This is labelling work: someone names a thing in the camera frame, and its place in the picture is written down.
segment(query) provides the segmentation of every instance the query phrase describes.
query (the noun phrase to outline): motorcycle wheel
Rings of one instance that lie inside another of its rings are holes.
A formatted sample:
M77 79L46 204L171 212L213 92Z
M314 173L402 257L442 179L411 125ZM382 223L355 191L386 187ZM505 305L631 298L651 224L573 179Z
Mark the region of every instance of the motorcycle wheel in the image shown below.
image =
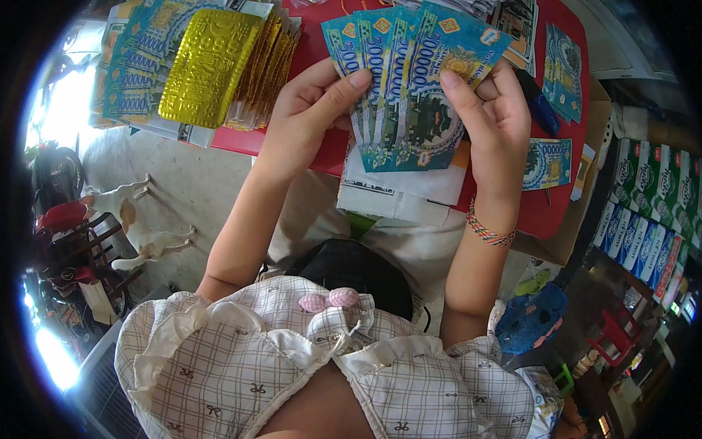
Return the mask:
M123 318L129 309L131 308L131 298L129 295L129 287L122 289L122 293L119 296L113 297L112 292L117 288L119 284L122 283L124 279L114 270L106 270L103 274L101 281L102 286L105 288L105 293L107 294L110 304L114 313L117 314L118 318Z
M71 185L70 188L62 187L62 189L69 201L72 201L80 198L86 172L75 151L64 147L56 148L51 162L51 173L64 171L66 168L70 174Z

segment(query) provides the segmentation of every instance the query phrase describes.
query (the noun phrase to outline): blue carton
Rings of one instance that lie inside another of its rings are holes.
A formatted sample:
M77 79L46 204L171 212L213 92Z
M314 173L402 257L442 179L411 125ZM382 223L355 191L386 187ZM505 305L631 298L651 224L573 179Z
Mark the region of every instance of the blue carton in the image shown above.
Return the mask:
M647 285L651 287L654 292L660 294L660 297L654 294L655 302L660 303L665 294L665 288L668 286L670 275L673 273L673 268L675 268L681 241L682 236L672 230L668 230L665 234L665 240L661 246L661 251L658 253L654 271L651 273L651 278L647 282ZM661 289L658 290L658 284L663 282L665 282L665 285L662 285Z
M624 242L626 228L629 226L631 214L631 210L625 207L617 206L614 208L614 213L607 226L607 233L604 235L604 241L600 247L600 249L607 253L607 256L612 259L616 259L619 254L621 245Z
M592 244L600 248L604 241L604 236L607 233L607 226L609 225L609 220L612 218L614 213L615 204L608 201L607 205L604 207L604 212L602 212L602 217L600 217L600 223L597 224L597 232L595 233L595 238L592 240Z
M629 220L629 226L624 234L624 243L622 244L619 255L616 257L617 263L623 266L627 271L631 272L634 269L634 263L639 257L641 246L644 243L646 232L653 226L653 223L643 216L632 214Z
M638 279L648 283L651 275L654 272L656 263L658 262L658 253L661 252L663 241L668 230L660 224L654 224L650 227L644 238L644 243L641 244L639 257L634 264L632 274Z

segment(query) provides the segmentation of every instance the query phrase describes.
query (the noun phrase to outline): white checkered top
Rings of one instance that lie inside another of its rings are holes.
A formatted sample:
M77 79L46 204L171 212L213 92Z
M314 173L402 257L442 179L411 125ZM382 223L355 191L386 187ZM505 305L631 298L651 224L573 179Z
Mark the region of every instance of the white checkered top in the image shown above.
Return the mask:
M444 350L361 294L312 314L298 301L328 294L279 276L211 303L180 292L139 305L119 335L114 367L151 438L254 438L330 360L377 438L524 438L534 398L500 368L494 336Z

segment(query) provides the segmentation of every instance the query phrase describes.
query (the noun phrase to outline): pink bow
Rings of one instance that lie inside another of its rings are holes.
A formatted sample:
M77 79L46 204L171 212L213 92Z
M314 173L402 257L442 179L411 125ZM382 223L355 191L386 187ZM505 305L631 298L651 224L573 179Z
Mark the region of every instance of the pink bow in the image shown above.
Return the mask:
M330 306L342 306L348 308L358 302L358 293L353 288L337 288L329 292L329 295L320 293L309 293L300 299L300 306L303 310L311 313L320 313Z

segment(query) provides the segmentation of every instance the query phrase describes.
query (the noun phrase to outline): red table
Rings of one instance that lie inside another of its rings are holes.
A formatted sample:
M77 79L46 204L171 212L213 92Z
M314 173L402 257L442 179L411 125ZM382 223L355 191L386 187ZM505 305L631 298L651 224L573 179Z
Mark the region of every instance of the red table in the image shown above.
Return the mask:
M305 31L300 38L295 56L293 57L290 69L290 78L295 77L310 65L320 61L329 52L324 43L321 22L331 20L344 15L339 0L329 0L321 5L308 6L307 8L295 9L289 0L284 0L284 6L290 8L291 15L303 17ZM377 1L368 0L366 5L369 8L380 8ZM345 0L344 6L349 13L362 10L361 0ZM588 46L585 40L585 30L578 18L559 0L539 0L538 1L538 25L536 30L536 83L543 82L543 63L545 57L545 24L552 23L558 26L579 46L583 59L583 73L581 74L581 86L583 92L583 116L580 124L572 122L571 125L562 124L558 133L558 138L570 138L573 141L573 159L571 161L571 175L575 176L580 163L580 156L583 153L583 142L585 140L585 130L588 121L588 110L590 108L590 66L588 64ZM236 131L229 128L219 128L212 141L213 148L241 152L248 155L258 155L265 130ZM549 137L536 123L532 124L531 137ZM340 176L343 171L343 162L346 154L348 132L339 129L330 130L322 147L319 149L317 157L310 168ZM570 202L570 194L573 190L574 179L569 185L559 186L549 189L551 205L548 205L546 193L543 190L534 190L522 193L522 204L519 211L517 228L530 235L542 239L548 239L560 227L563 213ZM460 211L467 211L470 198L475 194L475 180L468 169L463 191L458 204L454 207Z

